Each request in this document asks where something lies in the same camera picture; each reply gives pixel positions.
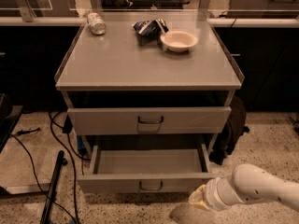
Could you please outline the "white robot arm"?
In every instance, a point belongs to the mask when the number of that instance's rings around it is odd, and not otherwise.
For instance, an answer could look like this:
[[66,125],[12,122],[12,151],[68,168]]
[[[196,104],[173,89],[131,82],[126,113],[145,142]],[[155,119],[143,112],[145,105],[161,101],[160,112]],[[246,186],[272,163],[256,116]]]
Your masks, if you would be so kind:
[[202,210],[223,211],[237,204],[278,202],[299,211],[299,184],[278,178],[253,164],[240,164],[232,174],[216,177],[189,197]]

